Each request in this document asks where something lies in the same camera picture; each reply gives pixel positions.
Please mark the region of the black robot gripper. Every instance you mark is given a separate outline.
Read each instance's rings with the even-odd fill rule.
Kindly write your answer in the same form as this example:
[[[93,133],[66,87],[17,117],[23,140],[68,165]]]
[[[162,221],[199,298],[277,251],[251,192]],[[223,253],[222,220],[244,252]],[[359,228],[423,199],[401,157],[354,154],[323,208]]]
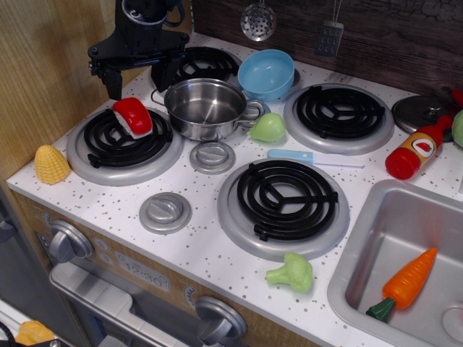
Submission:
[[[89,67],[98,69],[108,97],[122,99],[122,75],[114,69],[152,64],[151,79],[157,91],[171,85],[189,35],[166,30],[185,19],[181,1],[116,1],[113,33],[88,49]]]

